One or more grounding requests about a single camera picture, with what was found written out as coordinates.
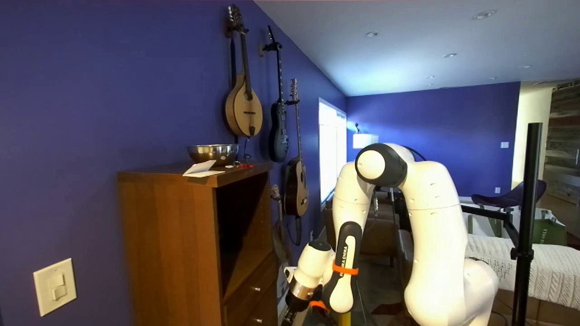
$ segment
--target mandolin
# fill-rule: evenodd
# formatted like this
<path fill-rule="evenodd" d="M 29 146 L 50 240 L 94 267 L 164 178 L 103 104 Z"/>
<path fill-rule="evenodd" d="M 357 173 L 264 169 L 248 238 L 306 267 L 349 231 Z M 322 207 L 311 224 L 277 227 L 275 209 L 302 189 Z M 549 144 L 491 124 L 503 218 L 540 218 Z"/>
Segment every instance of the mandolin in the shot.
<path fill-rule="evenodd" d="M 277 101 L 271 104 L 271 128 L 268 137 L 268 151 L 271 160 L 284 160 L 288 151 L 286 133 L 286 101 L 282 93 L 282 63 L 280 63 L 280 43 L 275 39 L 271 26 L 268 24 L 270 43 L 264 50 L 275 50 L 277 64 Z"/>
<path fill-rule="evenodd" d="M 233 30 L 239 34 L 242 72 L 237 73 L 233 86 L 226 95 L 224 117 L 226 117 L 228 128 L 235 135 L 251 137 L 251 135 L 257 135 L 257 131 L 261 130 L 262 108 L 250 82 L 250 66 L 248 66 L 248 50 L 246 50 L 248 28 L 242 24 L 241 10 L 233 3 L 228 5 L 228 30 Z"/>
<path fill-rule="evenodd" d="M 300 155 L 300 128 L 299 128 L 299 99 L 297 79 L 291 79 L 291 102 L 295 108 L 295 133 L 297 133 L 297 155 L 286 164 L 286 213 L 302 216 L 308 209 L 308 186 L 306 186 L 306 164 Z"/>

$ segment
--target black metal frame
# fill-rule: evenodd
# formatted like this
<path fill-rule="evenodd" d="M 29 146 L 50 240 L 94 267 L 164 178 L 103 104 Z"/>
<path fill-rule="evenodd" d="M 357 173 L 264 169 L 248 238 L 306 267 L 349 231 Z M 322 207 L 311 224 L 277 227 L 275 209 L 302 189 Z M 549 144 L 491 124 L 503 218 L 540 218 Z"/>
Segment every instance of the black metal frame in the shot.
<path fill-rule="evenodd" d="M 536 178 L 538 178 L 538 160 L 540 160 L 540 139 L 541 139 L 541 122 L 527 124 L 527 142 L 525 142 L 525 169 L 523 169 L 523 197 L 520 206 L 520 229 L 514 227 L 509 211 L 489 211 L 483 207 L 462 206 L 464 211 L 485 215 L 491 218 L 503 220 L 514 247 L 511 247 L 511 258 L 516 258 L 514 273 L 514 291 L 512 291 L 512 314 L 511 321 L 523 326 L 525 309 L 527 309 L 527 285 L 529 285 L 529 265 L 532 260 L 532 216 L 536 207 Z"/>

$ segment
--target blue wall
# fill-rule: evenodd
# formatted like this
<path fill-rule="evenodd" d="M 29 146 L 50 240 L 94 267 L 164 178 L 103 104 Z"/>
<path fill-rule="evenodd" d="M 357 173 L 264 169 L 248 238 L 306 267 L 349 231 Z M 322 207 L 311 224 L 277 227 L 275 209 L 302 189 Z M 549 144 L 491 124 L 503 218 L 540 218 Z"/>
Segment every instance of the blue wall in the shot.
<path fill-rule="evenodd" d="M 0 318 L 5 326 L 126 326 L 130 298 L 116 171 L 186 160 L 186 144 L 232 140 L 224 0 L 0 1 Z M 237 1 L 250 28 L 251 84 L 277 99 L 271 23 Z M 309 195 L 319 197 L 317 99 L 346 106 L 273 24 L 284 75 L 300 82 Z M 248 146 L 266 160 L 266 128 Z M 271 180 L 279 182 L 280 164 Z M 309 200 L 304 233 L 317 202 Z M 77 298 L 38 316 L 32 271 L 72 256 Z"/>
<path fill-rule="evenodd" d="M 493 193 L 494 186 L 511 187 L 518 91 L 518 82 L 502 82 L 360 95 L 348 99 L 348 119 L 382 142 L 444 162 L 458 193 Z"/>

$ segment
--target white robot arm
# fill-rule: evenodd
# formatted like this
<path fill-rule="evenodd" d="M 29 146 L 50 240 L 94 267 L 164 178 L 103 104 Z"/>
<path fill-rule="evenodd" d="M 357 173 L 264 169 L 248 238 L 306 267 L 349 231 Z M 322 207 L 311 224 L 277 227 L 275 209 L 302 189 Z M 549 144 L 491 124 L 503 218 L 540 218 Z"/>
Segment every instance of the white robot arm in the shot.
<path fill-rule="evenodd" d="M 449 171 L 435 160 L 415 160 L 404 146 L 384 142 L 362 148 L 355 162 L 344 164 L 333 197 L 335 251 L 304 247 L 290 276 L 290 309 L 293 298 L 308 303 L 304 287 L 313 291 L 319 283 L 326 307 L 351 309 L 351 276 L 357 274 L 375 186 L 400 187 L 409 211 L 413 271 L 404 300 L 411 316 L 429 326 L 487 323 L 496 274 L 487 264 L 464 256 L 467 233 Z"/>

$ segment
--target light switch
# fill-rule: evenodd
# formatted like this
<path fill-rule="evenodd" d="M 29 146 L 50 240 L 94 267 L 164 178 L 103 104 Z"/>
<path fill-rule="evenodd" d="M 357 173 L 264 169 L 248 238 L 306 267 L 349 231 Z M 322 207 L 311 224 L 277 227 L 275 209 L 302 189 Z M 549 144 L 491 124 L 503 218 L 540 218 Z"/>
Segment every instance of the light switch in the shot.
<path fill-rule="evenodd" d="M 76 298 L 72 258 L 32 273 L 39 316 Z"/>

